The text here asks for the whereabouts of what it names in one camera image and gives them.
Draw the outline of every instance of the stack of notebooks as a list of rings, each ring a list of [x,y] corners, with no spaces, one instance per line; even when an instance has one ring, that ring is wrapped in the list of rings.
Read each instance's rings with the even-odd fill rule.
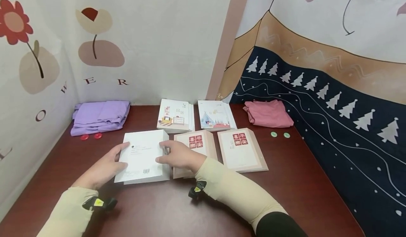
[[[197,101],[200,127],[207,131],[237,129],[230,106],[222,101]]]
[[[266,171],[268,166],[259,148],[253,131],[248,128],[227,130],[217,133],[220,142],[224,165],[236,172]],[[115,183],[124,184],[167,181],[170,179],[171,168],[166,164],[155,162],[155,158],[168,154],[161,148],[161,141],[169,140],[164,130],[126,133],[123,142],[130,145],[121,151],[120,162],[128,163],[128,167],[115,177]],[[175,135],[174,140],[186,144],[190,149],[217,160],[213,134],[201,130]],[[193,173],[184,169],[173,169],[173,178],[191,178]]]
[[[187,101],[162,99],[159,109],[157,129],[167,134],[195,131],[195,112]]]

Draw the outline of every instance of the pink folded towel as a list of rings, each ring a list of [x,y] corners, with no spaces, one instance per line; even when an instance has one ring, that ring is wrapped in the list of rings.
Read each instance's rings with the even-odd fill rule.
[[[292,118],[287,114],[281,101],[246,101],[244,110],[250,123],[269,128],[288,128],[293,126]]]

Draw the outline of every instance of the wooden table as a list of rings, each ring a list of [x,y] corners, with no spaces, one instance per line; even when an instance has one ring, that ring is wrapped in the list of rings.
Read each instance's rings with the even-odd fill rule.
[[[269,171],[245,176],[278,200],[309,236],[364,236],[296,128],[254,126],[242,105],[233,105],[232,111],[239,128],[254,131],[269,167]],[[159,106],[131,107],[124,128],[104,133],[99,140],[70,136],[71,124],[0,223],[0,236],[36,236],[61,193],[110,148],[122,143],[124,133],[154,130],[158,112]],[[195,117],[200,127],[197,106]],[[271,131],[278,137],[273,138]],[[284,138],[284,132],[291,138]],[[248,223],[219,202],[192,202],[187,193],[193,184],[192,179],[128,186],[110,181],[100,196],[115,197],[118,204],[110,213],[95,212],[84,236],[254,236]]]

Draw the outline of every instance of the red disc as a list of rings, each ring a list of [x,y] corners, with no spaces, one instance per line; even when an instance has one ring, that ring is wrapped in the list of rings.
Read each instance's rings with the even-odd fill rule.
[[[85,140],[87,140],[88,138],[89,138],[89,135],[82,135],[82,136],[80,137],[80,140],[85,141]]]
[[[94,138],[100,139],[102,137],[102,133],[97,133],[94,135]]]

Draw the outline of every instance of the purple cloth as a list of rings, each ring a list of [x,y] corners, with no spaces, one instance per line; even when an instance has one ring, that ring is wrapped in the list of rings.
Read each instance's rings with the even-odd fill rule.
[[[129,101],[103,101],[77,104],[71,136],[113,131],[123,128]]]

